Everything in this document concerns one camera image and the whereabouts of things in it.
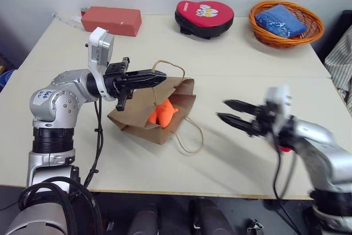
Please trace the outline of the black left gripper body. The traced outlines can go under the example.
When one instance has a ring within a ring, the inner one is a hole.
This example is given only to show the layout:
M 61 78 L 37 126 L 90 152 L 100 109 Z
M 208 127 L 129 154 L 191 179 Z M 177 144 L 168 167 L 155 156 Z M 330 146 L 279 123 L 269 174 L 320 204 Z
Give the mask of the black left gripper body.
M 128 88 L 126 80 L 129 62 L 129 57 L 124 57 L 121 62 L 110 64 L 104 75 L 107 93 L 117 99 L 117 111 L 124 111 L 126 101 L 133 97 L 133 89 Z

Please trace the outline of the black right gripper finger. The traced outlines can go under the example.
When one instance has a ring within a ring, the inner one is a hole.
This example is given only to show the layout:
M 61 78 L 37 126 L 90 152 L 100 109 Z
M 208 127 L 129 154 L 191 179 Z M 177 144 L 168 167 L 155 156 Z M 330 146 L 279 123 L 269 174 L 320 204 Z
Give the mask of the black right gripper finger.
M 259 108 L 258 106 L 240 100 L 225 100 L 223 103 L 235 111 L 248 114 L 256 114 Z
M 242 130 L 248 134 L 251 134 L 252 124 L 247 122 L 238 116 L 229 113 L 217 113 L 217 116 L 225 123 L 236 129 Z

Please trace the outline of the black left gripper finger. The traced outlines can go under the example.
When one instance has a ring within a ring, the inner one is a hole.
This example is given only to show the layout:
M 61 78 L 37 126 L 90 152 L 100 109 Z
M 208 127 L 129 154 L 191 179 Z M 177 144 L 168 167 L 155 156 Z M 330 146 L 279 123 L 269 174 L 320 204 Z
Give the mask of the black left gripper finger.
M 147 79 L 138 79 L 129 82 L 129 89 L 146 89 L 154 88 L 155 86 L 164 82 L 166 78 L 147 78 Z
M 128 72 L 128 80 L 165 80 L 167 75 L 159 70 L 137 70 Z

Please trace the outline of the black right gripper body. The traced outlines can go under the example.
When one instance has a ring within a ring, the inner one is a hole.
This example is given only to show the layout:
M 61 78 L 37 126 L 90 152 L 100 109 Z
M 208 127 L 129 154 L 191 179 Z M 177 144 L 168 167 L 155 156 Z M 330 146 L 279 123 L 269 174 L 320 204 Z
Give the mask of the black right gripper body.
M 271 132 L 277 118 L 278 105 L 276 103 L 266 103 L 265 105 L 251 105 L 250 114 L 255 117 L 251 122 L 249 136 L 266 136 Z

